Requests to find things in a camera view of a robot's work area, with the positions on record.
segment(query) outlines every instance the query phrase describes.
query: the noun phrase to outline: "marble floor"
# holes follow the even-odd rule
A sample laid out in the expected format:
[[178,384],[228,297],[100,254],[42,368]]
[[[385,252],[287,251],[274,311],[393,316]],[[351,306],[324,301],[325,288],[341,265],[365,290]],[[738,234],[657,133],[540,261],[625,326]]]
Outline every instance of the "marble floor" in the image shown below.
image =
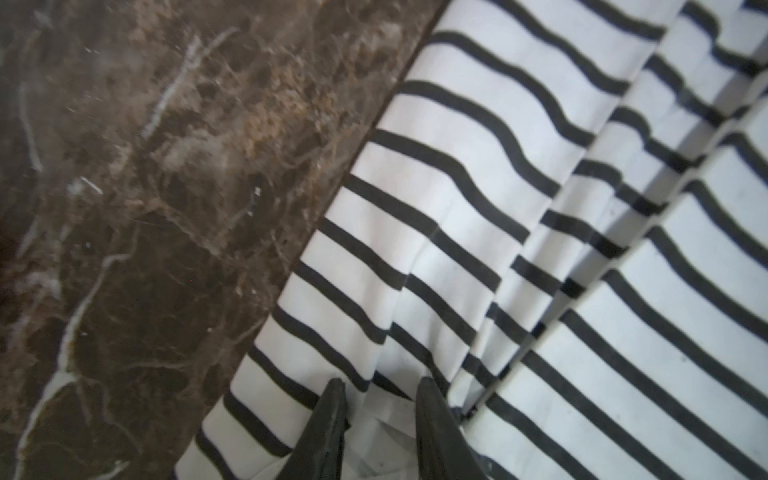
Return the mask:
[[0,480],[167,477],[441,4],[0,3]]

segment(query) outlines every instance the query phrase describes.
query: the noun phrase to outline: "garment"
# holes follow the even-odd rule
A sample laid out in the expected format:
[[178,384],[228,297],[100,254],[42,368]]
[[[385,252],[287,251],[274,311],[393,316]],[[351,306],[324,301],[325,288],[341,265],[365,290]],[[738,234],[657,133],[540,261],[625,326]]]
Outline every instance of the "garment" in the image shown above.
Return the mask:
[[497,480],[768,478],[766,60],[756,0],[454,0],[174,474],[340,377],[343,477],[417,478],[432,376]]

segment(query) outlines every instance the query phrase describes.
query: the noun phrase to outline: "striped fabric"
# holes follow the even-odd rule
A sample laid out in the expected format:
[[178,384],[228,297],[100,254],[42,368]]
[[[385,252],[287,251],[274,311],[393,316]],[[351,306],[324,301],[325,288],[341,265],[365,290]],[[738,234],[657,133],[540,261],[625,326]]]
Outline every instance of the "striped fabric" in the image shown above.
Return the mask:
[[432,376],[496,480],[768,478],[766,61],[757,0],[454,0],[175,476],[340,377],[343,477],[417,478]]

